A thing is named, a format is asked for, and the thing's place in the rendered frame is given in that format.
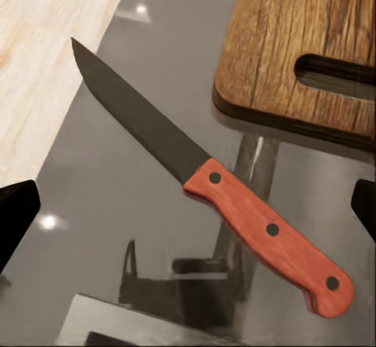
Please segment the cutting board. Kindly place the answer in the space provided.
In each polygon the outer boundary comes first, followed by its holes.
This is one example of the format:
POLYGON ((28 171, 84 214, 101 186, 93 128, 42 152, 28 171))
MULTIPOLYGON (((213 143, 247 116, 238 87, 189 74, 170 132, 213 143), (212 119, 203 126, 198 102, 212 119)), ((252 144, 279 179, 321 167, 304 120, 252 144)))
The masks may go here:
POLYGON ((297 69, 376 85, 376 0, 236 0, 212 88, 224 114, 376 152, 376 103, 297 69))

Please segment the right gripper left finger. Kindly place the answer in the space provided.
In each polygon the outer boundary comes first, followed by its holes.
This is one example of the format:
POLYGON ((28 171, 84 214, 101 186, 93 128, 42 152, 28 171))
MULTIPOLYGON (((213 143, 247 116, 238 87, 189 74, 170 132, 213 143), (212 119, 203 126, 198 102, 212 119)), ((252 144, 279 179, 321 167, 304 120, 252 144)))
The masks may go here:
POLYGON ((0 188, 0 273, 40 209, 33 179, 0 188))

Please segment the parer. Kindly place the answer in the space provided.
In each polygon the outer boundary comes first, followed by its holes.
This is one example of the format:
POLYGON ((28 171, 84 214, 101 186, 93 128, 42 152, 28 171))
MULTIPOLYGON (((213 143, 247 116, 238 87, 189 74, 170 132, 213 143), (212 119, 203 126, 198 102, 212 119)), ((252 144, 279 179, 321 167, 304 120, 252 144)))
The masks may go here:
POLYGON ((343 269, 89 49, 74 38, 71 47, 85 83, 181 178, 184 191, 212 202, 264 262, 309 291, 318 315, 345 313, 355 287, 343 269))

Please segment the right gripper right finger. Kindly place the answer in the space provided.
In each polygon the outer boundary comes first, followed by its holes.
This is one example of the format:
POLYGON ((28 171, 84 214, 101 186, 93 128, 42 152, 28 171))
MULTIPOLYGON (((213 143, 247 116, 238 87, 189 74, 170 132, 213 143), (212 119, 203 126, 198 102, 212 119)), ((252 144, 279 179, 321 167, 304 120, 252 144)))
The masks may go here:
POLYGON ((376 241, 376 182, 359 179, 352 194, 351 206, 376 241))

